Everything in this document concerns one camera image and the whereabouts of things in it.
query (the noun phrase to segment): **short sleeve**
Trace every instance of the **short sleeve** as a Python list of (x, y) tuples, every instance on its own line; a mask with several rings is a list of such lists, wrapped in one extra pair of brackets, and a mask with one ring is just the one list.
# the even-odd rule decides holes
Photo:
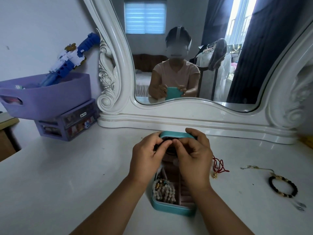
[(195, 64), (190, 64), (190, 75), (198, 73), (200, 74), (200, 71), (198, 69), (198, 67)]
[(162, 75), (162, 64), (163, 63), (159, 63), (157, 64), (153, 70), (155, 70), (159, 75)]

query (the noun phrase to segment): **t-shirt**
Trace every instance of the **t-shirt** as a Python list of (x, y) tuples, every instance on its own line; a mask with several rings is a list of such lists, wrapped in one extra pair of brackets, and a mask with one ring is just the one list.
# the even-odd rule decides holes
[(165, 84), (167, 87), (178, 87), (179, 85), (188, 87), (189, 77), (195, 73), (200, 74), (198, 67), (186, 60), (184, 60), (184, 64), (178, 72), (175, 72), (170, 67), (169, 60), (159, 63), (153, 70), (161, 75), (162, 84)]

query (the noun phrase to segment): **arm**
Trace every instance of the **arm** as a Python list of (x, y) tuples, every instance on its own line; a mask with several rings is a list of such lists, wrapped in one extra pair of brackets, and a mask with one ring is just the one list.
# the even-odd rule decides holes
[(196, 97), (198, 93), (198, 84), (199, 84), (200, 74), (194, 73), (190, 75), (188, 81), (188, 87), (179, 86), (178, 89), (184, 92), (182, 97)]
[(133, 148), (128, 176), (114, 192), (71, 235), (119, 235), (126, 225), (150, 179), (157, 172), (166, 149), (172, 143), (167, 140), (154, 153), (155, 144), (163, 140), (157, 132), (145, 137)]
[(202, 214), (209, 233), (212, 235), (253, 235), (210, 185), (209, 176), (213, 153), (209, 140), (198, 130), (186, 128), (186, 132), (197, 137), (197, 140), (174, 139), (173, 144), (178, 154), (181, 175)]
[(152, 71), (148, 92), (155, 99), (166, 97), (167, 86), (162, 85), (162, 77), (155, 70)]

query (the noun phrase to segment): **white headset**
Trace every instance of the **white headset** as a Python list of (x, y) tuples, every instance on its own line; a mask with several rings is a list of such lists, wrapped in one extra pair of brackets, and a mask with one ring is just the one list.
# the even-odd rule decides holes
[[(179, 40), (180, 38), (180, 31), (182, 29), (182, 26), (178, 26), (177, 27), (177, 31), (176, 31), (176, 41)], [(190, 50), (190, 46), (191, 46), (191, 40), (189, 45), (187, 46), (176, 46), (176, 45), (170, 45), (167, 46), (166, 48), (166, 56), (169, 59), (174, 59), (174, 58), (178, 58), (178, 59), (185, 59), (188, 55), (188, 52)]]

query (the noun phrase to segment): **headset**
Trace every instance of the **headset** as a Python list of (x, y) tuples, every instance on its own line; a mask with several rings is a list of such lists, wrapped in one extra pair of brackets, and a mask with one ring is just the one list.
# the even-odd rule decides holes
[(176, 39), (173, 43), (168, 44), (166, 42), (166, 56), (169, 59), (185, 59), (188, 55), (191, 46), (191, 40), (189, 44), (180, 41), (180, 31), (182, 26), (177, 27)]

